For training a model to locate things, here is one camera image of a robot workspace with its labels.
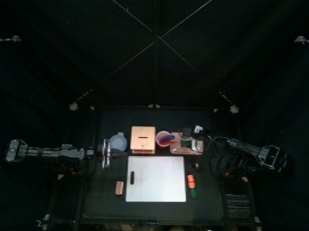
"black table surface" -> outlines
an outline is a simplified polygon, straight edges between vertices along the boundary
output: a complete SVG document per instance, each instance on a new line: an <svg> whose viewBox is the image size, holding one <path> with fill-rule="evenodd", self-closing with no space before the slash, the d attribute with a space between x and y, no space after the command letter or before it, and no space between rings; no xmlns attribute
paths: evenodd
<svg viewBox="0 0 309 231"><path fill-rule="evenodd" d="M199 125L212 135L241 136L237 116L227 109L143 109L143 108L101 108L97 112L95 130L96 139L108 139L121 132L127 138L130 152L130 129L132 126L154 126L155 131L180 131L183 126L191 129ZM150 156L171 156L168 149L155 147ZM184 175L192 173L198 198L192 199L186 184L186 202L126 202L126 184L128 156L111 160L108 169L101 163L92 161L96 169L84 193L80 221L155 222L160 225L191 225L222 223L222 199L216 179L211 175L208 160L211 148L202 155L183 155ZM191 168L191 162L200 163L200 169ZM124 182L123 195L115 195L116 181Z"/></svg>

